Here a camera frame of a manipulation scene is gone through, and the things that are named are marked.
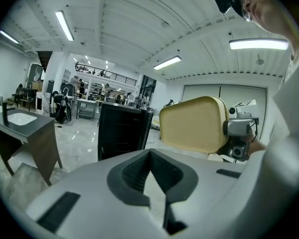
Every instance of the table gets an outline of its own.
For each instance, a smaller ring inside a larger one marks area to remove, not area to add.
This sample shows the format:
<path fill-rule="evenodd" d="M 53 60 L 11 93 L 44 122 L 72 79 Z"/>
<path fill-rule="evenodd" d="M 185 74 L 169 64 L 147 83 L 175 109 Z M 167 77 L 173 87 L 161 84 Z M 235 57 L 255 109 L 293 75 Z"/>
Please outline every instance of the table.
<path fill-rule="evenodd" d="M 50 176 L 56 162 L 62 168 L 57 143 L 55 139 L 54 118 L 14 109 L 7 111 L 8 115 L 23 113 L 36 117 L 35 120 L 16 125 L 13 122 L 5 124 L 0 113 L 0 156 L 7 170 L 14 175 L 10 162 L 25 163 L 36 167 L 47 185 L 51 185 Z"/>
<path fill-rule="evenodd" d="M 76 100 L 76 102 L 77 102 L 76 119 L 78 118 L 78 115 L 82 114 L 84 116 L 91 117 L 92 121 L 93 121 L 94 115 L 95 115 L 95 109 L 96 109 L 96 106 L 97 106 L 98 102 L 92 101 L 92 100 L 87 100 L 87 99 L 81 99 L 81 98 L 78 98 Z M 80 107 L 81 104 L 86 104 L 87 106 L 88 105 L 93 105 L 93 110 L 92 111 L 84 110 L 84 108 Z"/>

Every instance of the electrical cable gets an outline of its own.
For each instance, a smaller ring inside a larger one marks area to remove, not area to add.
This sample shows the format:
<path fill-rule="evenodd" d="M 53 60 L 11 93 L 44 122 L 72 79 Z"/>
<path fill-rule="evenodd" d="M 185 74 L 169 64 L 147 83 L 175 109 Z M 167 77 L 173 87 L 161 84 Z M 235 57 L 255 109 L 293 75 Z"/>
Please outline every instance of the electrical cable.
<path fill-rule="evenodd" d="M 254 137 L 254 139 L 253 139 L 251 142 L 253 142 L 253 141 L 256 139 L 257 135 L 258 135 L 258 126 L 257 126 L 257 124 L 256 124 L 255 137 Z"/>

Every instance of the black cabinet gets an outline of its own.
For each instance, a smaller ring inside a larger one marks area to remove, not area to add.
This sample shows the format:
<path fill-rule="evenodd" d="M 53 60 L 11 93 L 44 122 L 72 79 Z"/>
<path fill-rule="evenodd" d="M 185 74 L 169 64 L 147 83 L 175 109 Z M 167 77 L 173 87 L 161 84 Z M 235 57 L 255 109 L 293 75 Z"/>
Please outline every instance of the black cabinet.
<path fill-rule="evenodd" d="M 104 102 L 102 104 L 98 159 L 144 149 L 153 112 Z"/>

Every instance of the black rubber pad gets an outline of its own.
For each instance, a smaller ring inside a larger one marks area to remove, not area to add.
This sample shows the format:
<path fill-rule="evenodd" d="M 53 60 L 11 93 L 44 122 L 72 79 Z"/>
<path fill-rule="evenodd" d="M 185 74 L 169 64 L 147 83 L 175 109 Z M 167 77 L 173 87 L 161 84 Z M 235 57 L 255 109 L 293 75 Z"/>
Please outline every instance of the black rubber pad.
<path fill-rule="evenodd" d="M 76 193 L 65 192 L 37 223 L 55 233 L 79 198 L 80 195 Z"/>
<path fill-rule="evenodd" d="M 236 178 L 236 179 L 238 179 L 239 176 L 241 175 L 241 173 L 230 171 L 230 170 L 225 170 L 225 169 L 219 169 L 216 171 L 216 173 L 219 173 L 219 174 L 222 174 L 222 175 L 225 175 L 228 177 Z"/>

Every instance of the railing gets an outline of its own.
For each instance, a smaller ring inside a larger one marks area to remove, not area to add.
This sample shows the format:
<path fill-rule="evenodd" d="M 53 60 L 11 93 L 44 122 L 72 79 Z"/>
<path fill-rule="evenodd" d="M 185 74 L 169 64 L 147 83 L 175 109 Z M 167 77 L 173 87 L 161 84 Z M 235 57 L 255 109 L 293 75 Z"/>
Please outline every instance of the railing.
<path fill-rule="evenodd" d="M 82 72 L 82 73 L 87 73 L 87 74 L 91 74 L 91 75 L 96 75 L 96 76 L 101 76 L 104 77 L 106 79 L 111 79 L 117 82 L 121 82 L 121 83 L 126 83 L 132 86 L 136 85 L 136 81 L 132 78 L 117 74 L 117 73 L 113 73 L 111 71 L 107 71 L 101 68 L 97 68 L 97 67 L 93 67 L 93 66 L 87 66 L 87 65 L 83 65 L 83 64 L 75 64 L 75 70 L 77 72 Z"/>

